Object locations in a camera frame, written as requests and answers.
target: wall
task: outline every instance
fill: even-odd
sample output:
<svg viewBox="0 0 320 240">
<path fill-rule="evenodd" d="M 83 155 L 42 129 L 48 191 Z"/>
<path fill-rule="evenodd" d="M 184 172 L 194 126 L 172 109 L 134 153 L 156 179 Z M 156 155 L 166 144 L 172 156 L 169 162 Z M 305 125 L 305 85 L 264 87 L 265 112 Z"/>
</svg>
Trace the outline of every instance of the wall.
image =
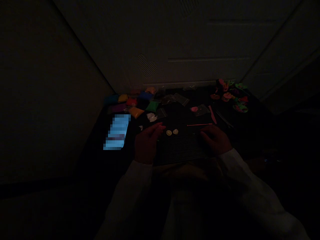
<svg viewBox="0 0 320 240">
<path fill-rule="evenodd" d="M 0 183 L 68 176 L 113 91 L 51 1 L 0 11 Z"/>
<path fill-rule="evenodd" d="M 320 57 L 273 92 L 262 103 L 273 113 L 280 114 L 320 92 Z"/>
</svg>

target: white shirt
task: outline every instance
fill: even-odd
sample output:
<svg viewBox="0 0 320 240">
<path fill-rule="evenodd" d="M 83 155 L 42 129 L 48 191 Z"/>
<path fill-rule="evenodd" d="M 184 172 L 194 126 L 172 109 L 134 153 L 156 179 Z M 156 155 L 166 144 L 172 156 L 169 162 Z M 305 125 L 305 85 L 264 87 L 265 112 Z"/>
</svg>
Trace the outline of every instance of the white shirt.
<svg viewBox="0 0 320 240">
<path fill-rule="evenodd" d="M 235 149 L 217 157 L 223 176 L 237 200 L 260 225 L 276 239 L 309 239 L 301 222 L 286 212 L 275 192 L 254 175 Z M 151 183 L 152 165 L 132 161 L 117 184 L 106 211 L 105 220 L 95 239 L 129 239 L 130 222 Z M 162 239 L 174 239 L 172 224 L 165 224 Z"/>
</svg>

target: white door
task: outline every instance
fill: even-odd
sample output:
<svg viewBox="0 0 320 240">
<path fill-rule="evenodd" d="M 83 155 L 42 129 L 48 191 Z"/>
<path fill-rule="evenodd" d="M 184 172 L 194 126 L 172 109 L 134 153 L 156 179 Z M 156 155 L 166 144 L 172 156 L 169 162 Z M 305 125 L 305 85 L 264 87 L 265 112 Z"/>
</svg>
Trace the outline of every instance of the white door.
<svg viewBox="0 0 320 240">
<path fill-rule="evenodd" d="M 299 0 L 54 0 L 116 92 L 242 78 Z"/>
</svg>

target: person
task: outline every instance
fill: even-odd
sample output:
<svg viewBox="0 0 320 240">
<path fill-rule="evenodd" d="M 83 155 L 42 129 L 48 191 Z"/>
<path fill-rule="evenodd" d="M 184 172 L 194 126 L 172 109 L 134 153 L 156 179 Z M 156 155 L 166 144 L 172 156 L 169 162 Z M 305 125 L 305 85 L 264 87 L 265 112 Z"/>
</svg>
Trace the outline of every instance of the person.
<svg viewBox="0 0 320 240">
<path fill-rule="evenodd" d="M 130 239 L 134 231 L 132 223 L 139 216 L 138 206 L 151 184 L 157 139 L 165 128 L 162 123 L 157 123 L 136 136 L 135 158 L 114 190 L 105 220 L 95 239 Z M 237 201 L 270 236 L 275 239 L 309 239 L 301 222 L 286 212 L 275 192 L 251 172 L 223 131 L 215 125 L 200 131 L 203 140 L 217 156 L 230 191 L 236 193 Z M 162 239 L 177 239 L 172 229 L 174 223 L 168 220 L 170 215 L 168 213 Z"/>
</svg>

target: pink sculpting tool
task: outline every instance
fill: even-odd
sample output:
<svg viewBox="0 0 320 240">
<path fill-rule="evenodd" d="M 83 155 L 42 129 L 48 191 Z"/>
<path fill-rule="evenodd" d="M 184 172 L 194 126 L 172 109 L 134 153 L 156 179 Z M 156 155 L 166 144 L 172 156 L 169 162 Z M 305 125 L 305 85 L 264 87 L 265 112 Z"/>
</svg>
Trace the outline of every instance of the pink sculpting tool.
<svg viewBox="0 0 320 240">
<path fill-rule="evenodd" d="M 192 124 L 192 125 L 187 125 L 187 127 L 190 126 L 202 126 L 202 125 L 212 125 L 213 123 L 206 123 L 206 124 Z"/>
<path fill-rule="evenodd" d="M 210 109 L 210 112 L 211 112 L 211 118 L 212 118 L 213 122 L 214 122 L 215 124 L 217 124 L 217 120 L 216 120 L 216 118 L 215 118 L 214 115 L 213 115 L 213 111 L 212 111 L 212 108 L 211 108 L 210 105 L 209 105 L 209 109 Z"/>
</svg>

